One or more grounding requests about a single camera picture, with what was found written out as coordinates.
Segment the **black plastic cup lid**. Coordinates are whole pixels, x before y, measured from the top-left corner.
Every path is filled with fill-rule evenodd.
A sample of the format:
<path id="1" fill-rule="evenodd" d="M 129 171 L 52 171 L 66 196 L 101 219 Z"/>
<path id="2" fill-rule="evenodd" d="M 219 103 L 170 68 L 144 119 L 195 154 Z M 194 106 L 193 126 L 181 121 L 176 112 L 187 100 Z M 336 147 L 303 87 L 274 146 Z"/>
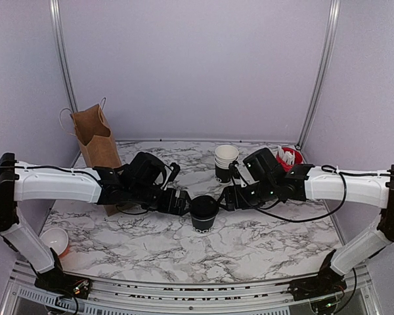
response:
<path id="1" fill-rule="evenodd" d="M 219 212 L 217 201 L 208 195 L 197 196 L 191 201 L 190 214 L 197 219 L 210 219 Z"/>

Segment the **single black paper cup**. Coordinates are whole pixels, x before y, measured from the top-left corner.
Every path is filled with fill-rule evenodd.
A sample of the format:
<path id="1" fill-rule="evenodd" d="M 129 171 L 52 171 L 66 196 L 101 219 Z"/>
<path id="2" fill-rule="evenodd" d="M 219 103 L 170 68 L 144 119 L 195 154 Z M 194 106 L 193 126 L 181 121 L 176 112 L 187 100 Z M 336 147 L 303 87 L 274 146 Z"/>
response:
<path id="1" fill-rule="evenodd" d="M 208 219 L 199 219 L 196 217 L 191 217 L 192 228 L 195 232 L 200 234 L 207 234 L 213 228 L 215 217 Z"/>

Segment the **brown paper bag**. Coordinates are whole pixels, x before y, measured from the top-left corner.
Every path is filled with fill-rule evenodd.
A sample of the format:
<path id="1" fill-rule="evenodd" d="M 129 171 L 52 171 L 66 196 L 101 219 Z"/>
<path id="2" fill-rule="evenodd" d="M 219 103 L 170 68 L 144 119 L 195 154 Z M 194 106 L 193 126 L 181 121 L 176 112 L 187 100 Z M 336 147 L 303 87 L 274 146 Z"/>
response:
<path id="1" fill-rule="evenodd" d="M 76 136 L 79 149 L 88 167 L 121 167 L 121 159 L 110 125 L 104 115 L 106 97 L 84 111 L 75 112 L 63 108 L 58 120 L 62 129 L 69 135 Z M 68 110 L 74 124 L 74 132 L 67 131 L 62 124 L 62 113 Z"/>

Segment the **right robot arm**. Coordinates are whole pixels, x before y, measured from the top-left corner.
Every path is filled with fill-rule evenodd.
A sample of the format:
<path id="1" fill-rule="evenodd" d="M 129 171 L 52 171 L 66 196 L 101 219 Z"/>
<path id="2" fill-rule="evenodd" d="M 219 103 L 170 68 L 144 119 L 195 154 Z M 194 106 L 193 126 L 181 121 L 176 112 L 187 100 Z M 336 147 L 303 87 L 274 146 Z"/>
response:
<path id="1" fill-rule="evenodd" d="M 345 243 L 325 256 L 314 276 L 292 280 L 288 291 L 294 300 L 329 295 L 347 286 L 344 277 L 358 264 L 371 259 L 394 243 L 394 164 L 377 171 L 350 171 L 336 166 L 300 163 L 286 170 L 268 148 L 262 148 L 243 160 L 249 173 L 245 179 L 237 162 L 227 167 L 231 181 L 219 203 L 227 211 L 253 209 L 274 219 L 274 206 L 287 201 L 324 201 L 335 209 L 338 229 Z"/>

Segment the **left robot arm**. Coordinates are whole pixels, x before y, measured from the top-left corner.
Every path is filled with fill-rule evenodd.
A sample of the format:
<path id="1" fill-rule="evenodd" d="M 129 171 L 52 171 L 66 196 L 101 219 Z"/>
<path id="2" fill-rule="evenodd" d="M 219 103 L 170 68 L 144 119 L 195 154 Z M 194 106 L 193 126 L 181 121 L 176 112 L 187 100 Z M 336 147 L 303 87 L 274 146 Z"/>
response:
<path id="1" fill-rule="evenodd" d="M 35 286 L 84 298 L 90 279 L 65 273 L 56 250 L 37 229 L 57 200 L 95 205 L 138 205 L 145 211 L 182 216 L 189 212 L 187 191 L 170 188 L 180 171 L 156 156 L 139 152 L 120 167 L 62 168 L 18 161 L 14 153 L 0 158 L 0 236 L 22 255 L 36 275 Z"/>

